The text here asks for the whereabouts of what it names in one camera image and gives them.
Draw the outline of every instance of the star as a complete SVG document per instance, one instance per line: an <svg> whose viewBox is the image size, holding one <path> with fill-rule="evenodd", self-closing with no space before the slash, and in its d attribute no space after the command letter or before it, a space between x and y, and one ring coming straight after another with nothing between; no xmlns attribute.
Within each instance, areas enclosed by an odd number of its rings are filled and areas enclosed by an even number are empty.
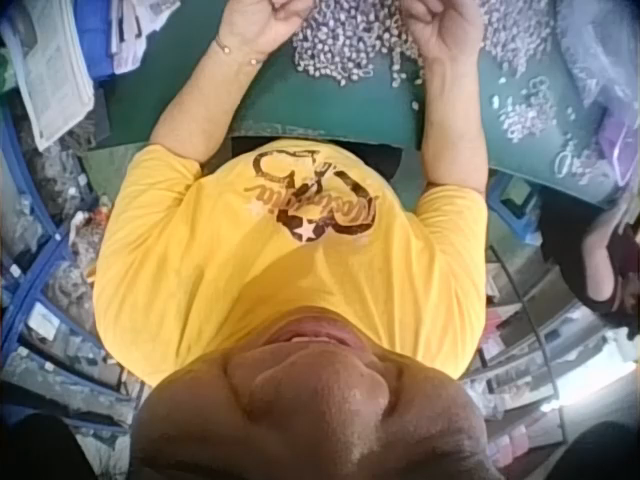
<svg viewBox="0 0 640 480"><path fill-rule="evenodd" d="M302 226L294 230L295 233L302 237L302 243L306 243L307 240L315 240L316 236L313 233L315 225L309 222L306 218L302 219Z"/></svg>
<svg viewBox="0 0 640 480"><path fill-rule="evenodd" d="M261 217L266 211L264 204L256 199L251 200L251 203L247 205L247 209L254 217Z"/></svg>

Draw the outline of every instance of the nose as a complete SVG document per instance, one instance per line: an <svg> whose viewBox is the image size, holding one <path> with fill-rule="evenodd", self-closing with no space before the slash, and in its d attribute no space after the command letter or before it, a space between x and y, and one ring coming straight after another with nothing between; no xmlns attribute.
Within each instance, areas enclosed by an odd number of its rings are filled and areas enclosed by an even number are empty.
<svg viewBox="0 0 640 480"><path fill-rule="evenodd" d="M347 468L375 448L389 398L387 382L349 349L313 344L259 375L248 400L293 451Z"/></svg>

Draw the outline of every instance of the yellow t-shirt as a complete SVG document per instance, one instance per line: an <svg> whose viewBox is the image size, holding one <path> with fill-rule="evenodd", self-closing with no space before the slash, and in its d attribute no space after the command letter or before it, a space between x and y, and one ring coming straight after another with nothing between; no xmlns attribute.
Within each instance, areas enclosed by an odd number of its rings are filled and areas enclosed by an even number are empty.
<svg viewBox="0 0 640 480"><path fill-rule="evenodd" d="M430 190L416 214L349 152L280 140L213 175L159 146L129 167L100 252L98 331L152 385L301 306L458 377L485 323L487 208Z"/></svg>

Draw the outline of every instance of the wire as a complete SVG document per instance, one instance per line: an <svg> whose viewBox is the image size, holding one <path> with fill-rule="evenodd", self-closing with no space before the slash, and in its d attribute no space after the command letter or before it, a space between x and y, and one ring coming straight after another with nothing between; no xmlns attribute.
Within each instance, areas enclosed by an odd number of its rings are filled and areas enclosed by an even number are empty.
<svg viewBox="0 0 640 480"><path fill-rule="evenodd" d="M500 256L500 254L498 254L498 251L495 249L495 247L493 245L489 246L489 250L491 250L491 253L496 257L496 260L498 261L498 263L502 267L502 270L504 271L505 275L507 276L507 280L509 280L509 283L511 284L511 288L513 288L513 291L515 292L516 296L518 297L518 301L522 304L522 309L524 310L525 316L527 317L527 320L529 322L529 326L531 327L531 330L533 330L533 335L536 337L536 340L538 341L538 344L540 345L540 351L542 352L542 358L544 359L544 363L547 366L547 370L549 370L549 377L551 378L551 386L553 387L553 391L554 391L556 400L558 400L558 403L559 403L560 402L560 389L558 388L558 382L556 381L556 377L553 374L553 369L551 368L551 357L549 356L549 351L547 350L547 344L545 343L544 338L540 334L540 330L538 330L538 327L533 322L533 318L531 317L531 312L529 311L529 307L527 306L527 302L525 301L524 297L522 296L522 293L520 292L520 289L517 287L516 282L515 282L513 276L511 275L511 272L507 268L506 263L504 262L504 260ZM562 438L563 438L564 442L566 443L568 441L567 425L565 423L564 412L562 410L562 406L561 405L558 407L558 416L560 417L560 430L562 430Z"/></svg>

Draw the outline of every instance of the newspaper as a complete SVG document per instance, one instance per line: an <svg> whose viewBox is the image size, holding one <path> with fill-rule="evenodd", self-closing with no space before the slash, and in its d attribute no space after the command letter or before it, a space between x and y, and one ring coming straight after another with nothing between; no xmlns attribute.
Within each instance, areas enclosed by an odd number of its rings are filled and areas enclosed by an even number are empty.
<svg viewBox="0 0 640 480"><path fill-rule="evenodd" d="M15 2L0 21L20 93L40 151L93 108L73 16L73 0Z"/></svg>
<svg viewBox="0 0 640 480"><path fill-rule="evenodd" d="M180 0L111 0L113 70L122 74L142 63L147 36L156 32L180 6Z"/></svg>

